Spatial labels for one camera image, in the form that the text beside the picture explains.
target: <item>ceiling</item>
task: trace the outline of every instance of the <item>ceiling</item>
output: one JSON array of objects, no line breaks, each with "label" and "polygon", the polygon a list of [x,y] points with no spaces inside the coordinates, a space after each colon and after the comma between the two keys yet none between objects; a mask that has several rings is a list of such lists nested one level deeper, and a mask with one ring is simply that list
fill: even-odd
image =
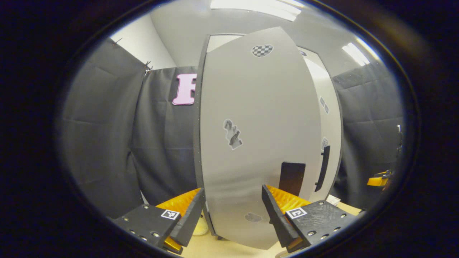
[{"label": "ceiling", "polygon": [[210,2],[176,0],[150,13],[159,37],[178,67],[198,65],[208,34],[248,34],[277,26],[281,26],[298,46],[316,52],[331,76],[360,67],[342,49],[349,42],[358,45],[356,36],[314,8],[306,7],[295,21],[290,22],[255,11],[211,10]]}]

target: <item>black handle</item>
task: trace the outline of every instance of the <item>black handle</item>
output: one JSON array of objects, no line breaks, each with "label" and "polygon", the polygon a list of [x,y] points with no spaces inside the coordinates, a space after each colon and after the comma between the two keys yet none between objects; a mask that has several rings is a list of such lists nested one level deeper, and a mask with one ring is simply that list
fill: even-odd
[{"label": "black handle", "polygon": [[325,174],[327,173],[328,157],[330,156],[330,146],[324,148],[324,153],[322,153],[322,155],[324,159],[322,160],[322,167],[320,168],[319,180],[316,183],[316,192],[322,188],[322,184],[324,183]]}]

